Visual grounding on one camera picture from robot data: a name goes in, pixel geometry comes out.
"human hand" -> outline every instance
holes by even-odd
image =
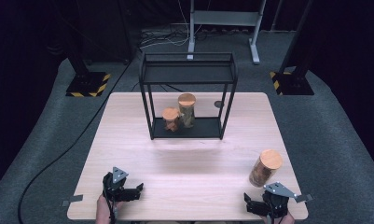
[[[261,218],[263,219],[265,223],[268,223],[268,220],[266,219],[266,217],[261,217]],[[281,217],[275,218],[274,223],[271,223],[271,224],[279,224],[280,221],[281,221],[281,224],[294,224],[295,223],[294,217],[292,217],[291,213],[289,212],[286,216],[283,217],[283,219]]]
[[[119,211],[123,202],[116,202],[115,207]],[[107,201],[105,197],[101,194],[99,199],[97,199],[97,209],[96,209],[96,224],[108,224],[111,223],[110,209],[108,208]]]

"metal stand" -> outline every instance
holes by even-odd
[[[54,0],[51,0],[53,14],[58,24],[58,34],[71,65],[76,71],[76,76],[67,89],[67,96],[100,96],[103,92],[109,75],[105,72],[90,72],[84,64],[69,27]]]
[[[253,37],[249,39],[249,45],[253,63],[259,64],[256,38],[259,33],[265,4],[266,0],[262,0],[258,12],[195,11],[195,0],[190,0],[190,37],[187,51],[194,52],[195,50],[195,24],[255,26]],[[187,58],[193,60],[193,55],[188,54]]]
[[[146,121],[151,139],[154,138],[219,138],[224,136],[230,107],[237,85],[237,67],[232,53],[190,53],[195,60],[186,59],[187,53],[146,53],[140,68],[140,89],[143,97]],[[176,132],[164,129],[163,118],[155,113],[152,85],[208,85],[222,84],[221,103],[218,115],[196,117],[193,127],[181,128]],[[231,91],[225,104],[228,86]]]
[[[302,18],[300,19],[300,23],[297,28],[297,32],[292,39],[291,45],[286,53],[282,66],[279,72],[271,72],[270,77],[274,84],[274,89],[276,90],[278,95],[314,95],[312,88],[305,78],[307,71],[309,70],[309,66],[312,63],[315,53],[318,51],[318,41],[322,41],[323,32],[317,32],[318,34],[312,40],[312,44],[307,49],[307,54],[303,58],[301,65],[297,66],[292,73],[285,73],[284,70],[289,63],[289,58],[291,53],[294,49],[298,41],[298,37],[304,21],[309,14],[310,8],[312,6],[312,1],[309,0],[305,11],[303,12]]]

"black stand base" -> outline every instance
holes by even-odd
[[[278,95],[314,95],[308,80],[291,73],[270,72],[274,89]]]
[[[105,72],[88,72],[84,77],[75,76],[67,89],[66,96],[101,96],[110,78]]]

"yellow and black hazard stripe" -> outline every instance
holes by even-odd
[[[275,72],[270,72],[271,80],[273,81],[274,89],[278,95],[283,95],[282,86],[280,85],[279,75]]]
[[[96,97],[101,96],[106,85],[108,79],[111,77],[110,74],[106,74],[103,78],[101,85],[98,87],[97,91],[71,91],[67,92],[66,96],[74,96],[74,97]]]

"wooden table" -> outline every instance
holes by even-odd
[[[156,114],[177,106],[179,92],[154,92]],[[195,115],[216,115],[219,92],[193,92]],[[248,176],[267,148],[276,149],[283,166],[268,182],[280,181],[300,194],[294,170],[284,147],[270,102],[264,93],[236,92],[223,140],[154,139],[149,137],[141,93],[112,93],[105,108],[68,217],[95,219],[96,200],[103,177],[113,166],[129,173],[126,189],[144,183],[139,201],[124,203],[121,220],[246,221],[259,219],[246,211],[243,194],[262,201],[264,189],[252,186]],[[290,199],[295,219],[305,219],[305,203]]]

